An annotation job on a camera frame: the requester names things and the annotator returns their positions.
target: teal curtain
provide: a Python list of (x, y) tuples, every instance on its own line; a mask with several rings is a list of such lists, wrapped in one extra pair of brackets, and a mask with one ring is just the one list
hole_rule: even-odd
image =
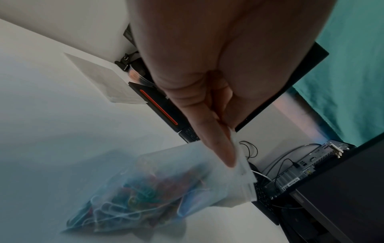
[(384, 0), (339, 0), (317, 42), (330, 55), (297, 92), (347, 143), (384, 132)]

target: ziplock bag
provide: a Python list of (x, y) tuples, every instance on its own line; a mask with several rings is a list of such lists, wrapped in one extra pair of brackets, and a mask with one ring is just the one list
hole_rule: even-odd
[(233, 143), (234, 168), (228, 168), (201, 141), (127, 161), (127, 167), (67, 221), (67, 228), (94, 232), (155, 228), (209, 206), (255, 201), (256, 179), (239, 144)]

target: white wall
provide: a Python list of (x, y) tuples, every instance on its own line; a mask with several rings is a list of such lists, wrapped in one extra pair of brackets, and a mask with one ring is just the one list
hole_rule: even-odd
[(134, 50), (126, 0), (0, 0), (0, 18), (111, 62)]

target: table surface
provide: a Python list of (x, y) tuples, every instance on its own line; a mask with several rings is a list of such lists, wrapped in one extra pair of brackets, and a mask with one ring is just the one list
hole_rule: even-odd
[(128, 80), (113, 63), (3, 20), (0, 29), (1, 242), (287, 242), (251, 203), (207, 208), (157, 230), (61, 233), (74, 209), (124, 166), (106, 153), (135, 157), (185, 142), (146, 105), (108, 102), (64, 54)]

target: hand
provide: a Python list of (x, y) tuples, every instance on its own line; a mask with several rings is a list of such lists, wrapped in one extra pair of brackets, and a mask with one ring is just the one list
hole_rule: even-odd
[(227, 126), (234, 129), (283, 87), (335, 1), (128, 2), (134, 38), (155, 83), (233, 167)]

